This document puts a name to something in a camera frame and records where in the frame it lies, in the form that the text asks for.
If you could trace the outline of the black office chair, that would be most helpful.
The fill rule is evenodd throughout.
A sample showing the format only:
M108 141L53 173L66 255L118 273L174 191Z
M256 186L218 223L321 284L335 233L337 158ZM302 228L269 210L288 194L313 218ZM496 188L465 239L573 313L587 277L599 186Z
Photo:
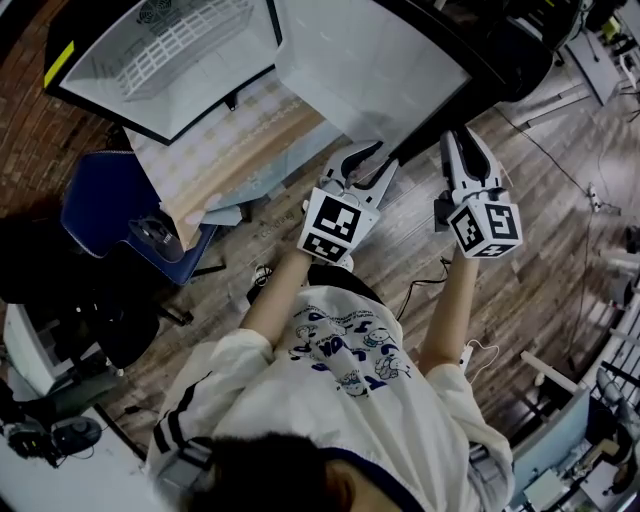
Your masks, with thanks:
M190 311L166 304L164 277L130 246L104 258L85 251L55 218L0 218L0 300L22 305L32 324L53 327L55 352L77 361L98 344L118 368L149 348L167 319Z

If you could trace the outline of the light blue desk panel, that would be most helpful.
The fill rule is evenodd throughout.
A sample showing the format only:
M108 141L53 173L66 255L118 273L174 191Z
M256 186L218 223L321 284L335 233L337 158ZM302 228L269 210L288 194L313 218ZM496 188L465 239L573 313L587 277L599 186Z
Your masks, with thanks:
M587 430L589 400L589 392L579 388L561 410L513 449L513 500L581 442Z

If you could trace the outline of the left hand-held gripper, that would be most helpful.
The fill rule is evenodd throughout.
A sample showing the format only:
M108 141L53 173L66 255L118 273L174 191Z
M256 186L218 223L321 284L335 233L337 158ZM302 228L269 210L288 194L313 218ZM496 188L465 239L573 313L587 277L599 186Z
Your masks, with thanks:
M396 171L397 159L387 159L364 181L347 185L349 176L383 145L356 142L337 150L327 161L305 209L297 248L326 263L338 264L366 238L380 218L378 206Z

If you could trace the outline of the person's black shorts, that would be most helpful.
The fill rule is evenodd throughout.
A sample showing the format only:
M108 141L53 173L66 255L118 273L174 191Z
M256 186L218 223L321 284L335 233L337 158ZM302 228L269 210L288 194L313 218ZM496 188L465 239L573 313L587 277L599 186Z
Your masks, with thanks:
M343 267L312 263L307 272L307 280L310 286L335 287L383 304L369 286Z

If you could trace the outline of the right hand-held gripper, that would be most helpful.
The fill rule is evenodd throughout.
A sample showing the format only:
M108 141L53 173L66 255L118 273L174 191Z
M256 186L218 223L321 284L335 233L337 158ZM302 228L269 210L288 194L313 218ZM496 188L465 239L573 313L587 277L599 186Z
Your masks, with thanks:
M484 140L465 128L461 151L456 134L448 130L441 135L440 150L451 192L467 190L468 176L482 188L493 189L464 193L459 203L450 192L443 192L434 201L435 230L450 230L468 259L499 258L519 247L523 243L519 209L501 188L501 164Z

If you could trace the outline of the black chair with white frame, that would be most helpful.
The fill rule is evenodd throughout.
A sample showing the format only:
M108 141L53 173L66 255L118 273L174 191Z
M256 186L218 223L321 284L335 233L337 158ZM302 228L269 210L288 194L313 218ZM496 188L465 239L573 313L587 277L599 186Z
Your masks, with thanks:
M552 66L551 51L511 18L494 27L488 42L494 69L505 82L503 102L518 102L531 94Z

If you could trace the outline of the blue padded chair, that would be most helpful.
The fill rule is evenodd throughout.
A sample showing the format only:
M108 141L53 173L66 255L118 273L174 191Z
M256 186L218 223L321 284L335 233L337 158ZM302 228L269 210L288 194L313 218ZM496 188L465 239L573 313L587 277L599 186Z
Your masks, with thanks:
M198 267L216 226L198 227L195 246L182 247L183 258L169 263L129 229L129 220L146 216L160 218L177 235L174 222L161 210L160 198L133 152L98 151L79 160L64 198L61 224L85 252L105 258L116 247L126 246L137 260L177 285L226 269L224 263Z

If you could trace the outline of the person's right forearm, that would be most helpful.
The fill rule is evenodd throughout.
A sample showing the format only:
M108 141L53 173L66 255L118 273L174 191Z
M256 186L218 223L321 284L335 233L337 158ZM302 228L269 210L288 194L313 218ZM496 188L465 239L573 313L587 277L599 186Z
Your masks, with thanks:
M478 269L477 259L466 258L459 248L455 249L447 280L421 345L418 368L423 375L440 365L459 364Z

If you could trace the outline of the checkered tablecloth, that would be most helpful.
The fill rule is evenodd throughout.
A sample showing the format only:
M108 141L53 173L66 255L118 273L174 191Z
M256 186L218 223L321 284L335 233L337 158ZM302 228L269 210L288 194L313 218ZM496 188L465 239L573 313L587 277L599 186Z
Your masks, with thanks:
M126 135L188 249L206 217L267 194L342 133L269 72L169 146Z

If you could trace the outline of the black cap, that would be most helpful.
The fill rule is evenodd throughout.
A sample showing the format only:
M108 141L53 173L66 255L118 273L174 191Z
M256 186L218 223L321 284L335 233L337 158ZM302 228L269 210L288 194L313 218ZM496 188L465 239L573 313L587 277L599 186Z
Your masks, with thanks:
M174 231L160 218L146 216L128 221L130 231L151 247L163 260L176 263L184 256L184 249Z

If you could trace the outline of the white desk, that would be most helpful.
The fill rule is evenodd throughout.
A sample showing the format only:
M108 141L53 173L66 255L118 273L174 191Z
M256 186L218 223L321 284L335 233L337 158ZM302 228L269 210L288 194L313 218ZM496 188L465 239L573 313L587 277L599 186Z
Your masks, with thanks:
M70 366L55 353L52 329L58 321L36 329L24 305L9 304L4 324L4 342L17 372L41 396L61 381Z

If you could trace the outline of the person's left forearm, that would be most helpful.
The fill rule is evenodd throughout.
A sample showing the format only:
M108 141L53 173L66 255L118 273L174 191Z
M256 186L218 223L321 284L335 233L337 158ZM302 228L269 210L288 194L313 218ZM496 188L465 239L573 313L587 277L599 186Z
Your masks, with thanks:
M282 256L268 282L244 316L240 327L264 337L275 348L284 332L312 258L293 249Z

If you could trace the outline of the person's white printed shirt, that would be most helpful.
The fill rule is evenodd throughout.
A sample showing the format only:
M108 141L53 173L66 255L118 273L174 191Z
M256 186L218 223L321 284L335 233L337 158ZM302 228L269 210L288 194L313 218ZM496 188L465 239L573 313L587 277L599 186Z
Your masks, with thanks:
M148 475L195 437L292 433L355 465L404 512L502 512L515 486L508 441L458 365L423 375L402 336L382 304L302 288L275 348L242 328L195 348L166 395Z

